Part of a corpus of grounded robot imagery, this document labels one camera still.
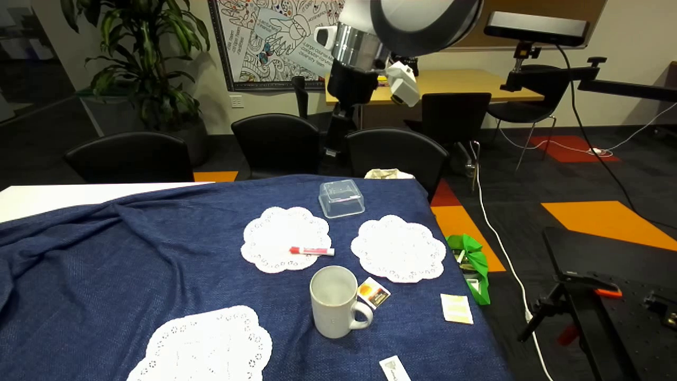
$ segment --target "small plastic box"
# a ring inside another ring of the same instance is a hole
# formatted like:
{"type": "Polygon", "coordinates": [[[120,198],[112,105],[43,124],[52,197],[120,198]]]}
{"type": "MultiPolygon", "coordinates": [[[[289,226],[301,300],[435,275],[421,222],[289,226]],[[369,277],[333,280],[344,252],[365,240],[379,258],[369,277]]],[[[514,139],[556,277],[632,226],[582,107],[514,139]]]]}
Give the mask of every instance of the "small plastic box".
{"type": "Polygon", "coordinates": [[[345,217],[365,211],[365,197],[353,179],[321,181],[319,204],[327,217],[345,217]]]}

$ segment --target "black office chair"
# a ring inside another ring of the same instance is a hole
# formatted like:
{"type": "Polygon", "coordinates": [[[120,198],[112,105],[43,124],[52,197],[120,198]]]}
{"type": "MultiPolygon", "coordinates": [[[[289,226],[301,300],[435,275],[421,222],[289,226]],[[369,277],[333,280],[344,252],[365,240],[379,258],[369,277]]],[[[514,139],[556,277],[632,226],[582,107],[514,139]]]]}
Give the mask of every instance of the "black office chair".
{"type": "Polygon", "coordinates": [[[104,136],[63,159],[87,181],[193,181],[186,142],[168,134],[104,136]]]}
{"type": "Polygon", "coordinates": [[[230,124],[249,172],[238,178],[317,174],[321,137],[315,124],[294,113],[257,113],[230,124]]]}
{"type": "Polygon", "coordinates": [[[477,137],[483,129],[492,93],[426,93],[421,99],[421,120],[406,120],[460,154],[456,172],[470,176],[478,161],[477,137]]]}
{"type": "Polygon", "coordinates": [[[321,136],[330,131],[333,112],[309,113],[309,90],[303,76],[293,76],[293,86],[296,93],[299,117],[317,126],[321,136]]]}
{"type": "Polygon", "coordinates": [[[570,72],[554,66],[522,66],[522,73],[525,73],[521,81],[522,86],[535,93],[543,93],[545,95],[543,102],[507,102],[507,103],[489,103],[488,107],[488,112],[498,118],[498,134],[502,134],[502,120],[532,122],[532,129],[521,149],[521,159],[516,166],[521,166],[522,162],[522,157],[535,131],[535,122],[545,118],[553,118],[553,124],[551,124],[551,137],[553,137],[553,129],[556,124],[556,117],[553,117],[553,112],[556,110],[558,102],[563,99],[570,86],[570,72]]]}
{"type": "Polygon", "coordinates": [[[360,129],[345,139],[353,176],[363,178],[375,166],[399,166],[421,181],[428,198],[436,194],[448,153],[432,137],[411,129],[360,129]]]}

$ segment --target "wall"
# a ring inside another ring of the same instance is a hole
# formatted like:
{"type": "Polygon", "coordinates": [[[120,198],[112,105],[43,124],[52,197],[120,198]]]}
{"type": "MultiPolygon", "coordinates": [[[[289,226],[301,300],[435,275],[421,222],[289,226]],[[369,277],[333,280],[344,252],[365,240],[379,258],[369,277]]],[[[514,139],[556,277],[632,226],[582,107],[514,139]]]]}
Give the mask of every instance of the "wall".
{"type": "MultiPolygon", "coordinates": [[[[81,32],[81,35],[71,32],[63,16],[56,16],[62,14],[59,1],[36,0],[34,9],[76,88],[87,86],[94,67],[84,67],[83,58],[96,51],[96,34],[92,29],[81,32]]],[[[193,11],[210,22],[215,41],[207,0],[194,0],[193,11]]],[[[570,51],[570,58],[574,66],[584,66],[588,56],[605,54],[609,60],[604,66],[599,78],[665,84],[668,60],[677,58],[677,37],[673,37],[676,14],[676,0],[607,0],[588,46],[570,51]]],[[[538,60],[563,66],[563,58],[556,51],[545,51],[538,60]]],[[[247,113],[271,110],[296,112],[293,93],[228,93],[217,46],[212,48],[210,56],[202,58],[199,63],[205,69],[197,78],[197,98],[204,103],[210,134],[230,134],[230,120],[247,113]]],[[[421,69],[474,66],[499,76],[508,73],[513,63],[513,48],[452,48],[421,56],[421,69]]],[[[567,99],[556,110],[562,126],[576,124],[571,103],[567,99]]],[[[657,113],[658,102],[580,90],[577,107],[587,124],[644,124],[657,113]]],[[[311,98],[309,110],[327,110],[319,95],[311,98]]]]}

